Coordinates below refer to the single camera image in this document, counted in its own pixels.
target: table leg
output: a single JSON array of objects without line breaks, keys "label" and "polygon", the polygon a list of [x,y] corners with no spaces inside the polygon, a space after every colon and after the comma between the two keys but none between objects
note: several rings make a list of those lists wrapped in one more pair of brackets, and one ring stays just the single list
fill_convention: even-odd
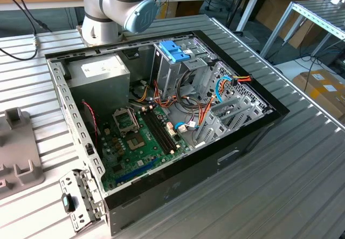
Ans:
[{"label": "table leg", "polygon": [[243,31],[246,23],[248,22],[248,19],[250,17],[250,14],[252,13],[256,3],[258,0],[249,0],[247,8],[245,9],[242,18],[237,26],[236,31]]},{"label": "table leg", "polygon": [[277,26],[275,27],[275,29],[273,30],[270,38],[268,39],[268,41],[266,42],[264,48],[262,49],[260,55],[264,58],[267,53],[269,52],[273,42],[275,41],[275,39],[277,38],[280,30],[282,29],[282,27],[285,25],[287,19],[289,18],[291,12],[292,12],[292,5],[293,2],[290,2],[289,6],[287,7],[286,11],[284,12],[282,18],[280,19],[280,21],[278,22]]},{"label": "table leg", "polygon": [[326,41],[332,36],[331,33],[327,33],[327,35],[323,38],[320,44],[314,49],[312,53],[312,57],[315,56],[316,53],[322,48],[322,46],[326,43]]},{"label": "table leg", "polygon": [[303,18],[304,18],[304,16],[302,16],[302,15],[300,15],[297,18],[297,20],[295,21],[295,23],[292,25],[291,29],[289,30],[289,32],[285,36],[284,41],[287,41],[291,37],[291,35],[294,35],[297,28],[299,28],[299,25],[301,24]]}]

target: expansion slot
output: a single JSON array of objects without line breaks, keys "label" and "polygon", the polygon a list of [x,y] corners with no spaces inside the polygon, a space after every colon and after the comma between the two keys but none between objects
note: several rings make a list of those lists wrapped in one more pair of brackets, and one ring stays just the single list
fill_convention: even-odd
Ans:
[{"label": "expansion slot", "polygon": [[157,115],[150,111],[145,112],[141,115],[141,117],[152,132],[152,135],[154,136],[158,144],[161,146],[164,154],[174,153],[174,151],[177,150],[177,147],[168,135],[167,131],[161,125],[160,121],[157,118]]},{"label": "expansion slot", "polygon": [[152,162],[148,163],[147,165],[144,165],[144,166],[142,166],[142,167],[140,167],[140,168],[138,168],[138,169],[136,169],[130,173],[125,174],[124,176],[119,177],[118,179],[116,179],[116,183],[121,183],[123,181],[127,181],[127,180],[129,180],[133,177],[136,177],[139,174],[151,169],[154,166],[155,161],[157,161],[157,160],[158,160],[158,158],[156,158]]}]

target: red cable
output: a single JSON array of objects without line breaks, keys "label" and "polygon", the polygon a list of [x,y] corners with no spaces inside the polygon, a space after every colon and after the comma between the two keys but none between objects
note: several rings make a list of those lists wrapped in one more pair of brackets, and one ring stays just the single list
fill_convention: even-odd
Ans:
[{"label": "red cable", "polygon": [[85,101],[82,101],[81,103],[83,103],[86,107],[88,107],[88,109],[90,110],[91,116],[93,118],[93,124],[95,126],[95,146],[97,148],[97,123],[96,123],[96,117],[95,117],[94,111],[91,108],[91,106]]}]

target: chipset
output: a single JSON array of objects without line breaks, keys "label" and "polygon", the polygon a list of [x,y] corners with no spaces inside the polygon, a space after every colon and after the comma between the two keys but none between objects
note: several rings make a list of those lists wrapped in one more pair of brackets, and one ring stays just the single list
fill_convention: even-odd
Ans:
[{"label": "chipset", "polygon": [[126,142],[131,150],[136,150],[145,145],[145,141],[140,133],[126,136]]}]

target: metal shelf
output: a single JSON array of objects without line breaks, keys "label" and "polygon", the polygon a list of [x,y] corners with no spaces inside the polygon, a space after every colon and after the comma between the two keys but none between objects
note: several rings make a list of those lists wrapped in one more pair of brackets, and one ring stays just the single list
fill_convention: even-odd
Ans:
[{"label": "metal shelf", "polygon": [[[345,229],[345,132],[285,77],[205,15],[155,21],[128,39],[202,30],[290,109],[248,155],[137,221],[118,238],[338,238]],[[31,37],[0,39],[25,57]],[[76,31],[40,35],[45,53],[83,47]],[[0,234],[71,238],[58,180],[82,162],[59,109],[43,53],[29,62],[0,57],[0,114],[31,113],[45,181],[0,201]],[[110,238],[99,222],[78,238]]]},{"label": "metal shelf", "polygon": [[[296,31],[304,17],[322,27],[337,38],[345,39],[345,8],[334,5],[327,0],[291,2],[262,49],[260,53],[262,57],[265,57],[269,52],[273,42],[277,38],[282,27],[287,22],[292,11],[298,12],[300,17],[296,20],[290,32],[285,37],[285,40],[288,40],[289,37]],[[324,39],[321,42],[321,46],[326,42],[327,39]]]}]

